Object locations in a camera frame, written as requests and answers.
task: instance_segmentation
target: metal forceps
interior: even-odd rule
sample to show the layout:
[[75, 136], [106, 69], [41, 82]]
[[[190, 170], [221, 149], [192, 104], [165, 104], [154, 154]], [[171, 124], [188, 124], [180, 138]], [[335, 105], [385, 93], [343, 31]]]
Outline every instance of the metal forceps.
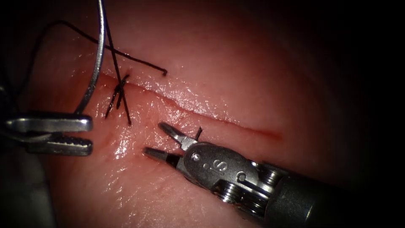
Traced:
[[2, 74], [0, 83], [1, 98], [4, 100], [1, 103], [2, 108], [14, 110], [0, 116], [0, 139], [3, 139], [1, 140], [2, 143], [11, 144], [11, 146], [20, 145], [25, 147], [28, 153], [36, 154], [87, 156], [92, 153], [93, 142], [91, 140], [66, 136], [64, 133], [91, 131], [93, 128], [92, 118], [81, 113], [95, 89], [104, 53], [105, 10], [102, 0], [98, 0], [97, 3], [100, 32], [96, 61], [90, 83], [76, 110], [73, 113], [18, 112], [18, 109], [12, 106], [16, 96], [9, 88], [8, 79]]

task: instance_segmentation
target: black suture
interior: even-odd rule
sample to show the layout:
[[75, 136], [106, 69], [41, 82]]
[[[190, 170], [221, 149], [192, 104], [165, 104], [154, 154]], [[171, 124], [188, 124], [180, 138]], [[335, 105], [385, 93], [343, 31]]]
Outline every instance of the black suture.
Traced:
[[111, 37], [111, 31], [110, 31], [110, 26], [108, 25], [107, 15], [105, 15], [104, 19], [105, 19], [105, 28], [107, 30], [108, 41], [111, 45], [111, 55], [113, 56], [115, 72], [117, 73], [120, 95], [122, 95], [122, 100], [124, 101], [124, 108], [125, 108], [125, 113], [127, 114], [128, 124], [131, 125], [132, 122], [131, 122], [130, 112], [128, 110], [127, 100], [125, 98], [125, 92], [124, 92], [124, 87], [122, 85], [121, 76], [119, 75], [117, 56], [115, 55], [115, 51], [114, 51], [115, 49], [114, 49], [114, 44], [113, 44], [113, 38]]
[[197, 134], [195, 135], [195, 141], [198, 141], [198, 138], [201, 135], [201, 132], [203, 132], [203, 129], [201, 127], [198, 128]]
[[[39, 34], [39, 36], [37, 37], [37, 39], [36, 39], [36, 41], [35, 41], [34, 47], [33, 47], [33, 49], [31, 50], [31, 53], [30, 53], [30, 55], [31, 55], [31, 57], [30, 57], [30, 62], [29, 62], [29, 65], [28, 65], [28, 68], [27, 68], [25, 77], [23, 78], [23, 80], [22, 80], [22, 82], [21, 82], [19, 88], [16, 89], [16, 93], [15, 93], [15, 95], [14, 95], [15, 98], [18, 98], [18, 97], [21, 95], [22, 91], [23, 91], [24, 88], [27, 86], [27, 84], [28, 84], [28, 82], [29, 82], [29, 80], [30, 80], [30, 76], [31, 76], [31, 73], [32, 73], [32, 68], [34, 67], [34, 63], [35, 63], [35, 57], [36, 57], [36, 55], [37, 55], [37, 53], [38, 53], [38, 51], [39, 51], [39, 48], [40, 48], [40, 46], [41, 46], [41, 44], [42, 44], [43, 38], [44, 38], [45, 35], [47, 34], [48, 30], [50, 30], [53, 26], [56, 26], [56, 25], [59, 25], [59, 24], [64, 25], [64, 26], [66, 26], [66, 27], [72, 29], [73, 31], [77, 32], [78, 34], [80, 34], [81, 36], [83, 36], [84, 38], [86, 38], [87, 40], [89, 40], [89, 41], [91, 41], [91, 42], [93, 42], [93, 43], [95, 43], [95, 44], [98, 44], [98, 40], [97, 40], [97, 39], [95, 39], [95, 38], [89, 36], [88, 34], [86, 34], [85, 32], [83, 32], [82, 30], [80, 30], [79, 28], [77, 28], [76, 26], [74, 26], [73, 24], [71, 24], [71, 23], [69, 23], [69, 22], [67, 22], [67, 21], [56, 20], [56, 21], [54, 21], [54, 22], [48, 24], [48, 25], [45, 26], [45, 28], [41, 31], [41, 33]], [[106, 48], [106, 49], [108, 49], [108, 50], [110, 50], [110, 51], [112, 50], [112, 47], [110, 47], [110, 46], [108, 46], [108, 45], [104, 45], [104, 48]], [[120, 56], [122, 56], [122, 57], [124, 57], [124, 58], [127, 58], [127, 59], [129, 59], [129, 60], [132, 60], [132, 61], [135, 61], [135, 62], [139, 62], [139, 63], [141, 63], [141, 64], [144, 64], [144, 65], [146, 65], [146, 66], [149, 66], [149, 67], [151, 67], [151, 68], [154, 68], [154, 69], [156, 69], [156, 70], [162, 71], [162, 72], [163, 72], [163, 76], [166, 76], [166, 75], [167, 75], [167, 70], [166, 70], [166, 69], [163, 69], [163, 68], [161, 68], [161, 67], [158, 67], [158, 66], [156, 66], [156, 65], [153, 65], [153, 64], [151, 64], [151, 63], [149, 63], [149, 62], [136, 59], [136, 58], [134, 58], [134, 57], [132, 57], [132, 56], [126, 54], [126, 53], [120, 52], [120, 51], [115, 50], [115, 49], [114, 49], [114, 52], [115, 52], [117, 55], [120, 55]]]
[[[127, 75], [125, 75], [125, 77], [122, 79], [122, 87], [124, 87], [125, 83], [127, 82], [127, 78], [128, 78], [129, 76], [130, 76], [130, 75], [127, 74]], [[119, 95], [118, 95], [118, 100], [117, 100], [117, 109], [119, 108], [119, 106], [120, 106], [120, 104], [121, 104], [121, 98], [122, 98], [122, 96], [121, 96], [121, 93], [120, 93], [120, 89], [119, 89], [119, 88], [120, 88], [119, 85], [115, 86], [115, 88], [114, 88], [113, 97], [112, 97], [112, 99], [111, 99], [110, 105], [108, 106], [107, 112], [105, 113], [105, 118], [107, 118], [108, 114], [109, 114], [110, 111], [113, 109], [115, 96], [116, 96], [117, 94], [119, 94]]]

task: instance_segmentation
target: surgical instrument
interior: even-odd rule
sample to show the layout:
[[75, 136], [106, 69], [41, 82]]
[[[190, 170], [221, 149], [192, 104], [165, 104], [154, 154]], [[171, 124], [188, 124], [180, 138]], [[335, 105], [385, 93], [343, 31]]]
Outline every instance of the surgical instrument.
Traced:
[[357, 208], [347, 204], [359, 199], [349, 192], [266, 162], [256, 163], [229, 148], [199, 142], [198, 137], [188, 137], [165, 122], [158, 126], [180, 144], [184, 155], [149, 147], [143, 154], [166, 162], [191, 183], [235, 205], [243, 218], [266, 227], [359, 225], [356, 222], [361, 221]]

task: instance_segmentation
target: wet tissue surface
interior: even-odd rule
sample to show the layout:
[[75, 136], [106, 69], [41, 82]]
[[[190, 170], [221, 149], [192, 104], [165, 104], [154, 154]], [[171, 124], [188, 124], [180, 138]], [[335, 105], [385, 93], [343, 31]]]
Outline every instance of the wet tissue surface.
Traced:
[[[118, 84], [111, 52], [105, 51], [84, 112], [93, 117], [94, 129], [81, 134], [94, 142], [93, 154], [44, 157], [62, 227], [254, 226], [168, 165], [142, 155], [145, 146], [180, 152], [157, 127], [160, 121], [190, 136], [201, 126], [200, 141], [258, 162], [338, 185], [356, 181], [352, 172], [360, 166], [342, 143], [345, 115], [336, 95], [328, 92], [316, 64], [297, 67], [303, 64], [277, 42], [282, 35], [276, 30], [222, 4], [106, 3], [106, 10], [116, 49], [169, 73], [162, 76], [118, 56], [121, 76], [129, 75], [124, 90], [132, 125], [123, 104], [114, 104], [105, 118]], [[41, 22], [60, 17], [97, 37], [95, 6], [55, 6]], [[26, 39], [34, 35], [28, 31]], [[55, 28], [24, 92], [26, 108], [73, 111], [88, 85], [95, 51], [74, 31]]]

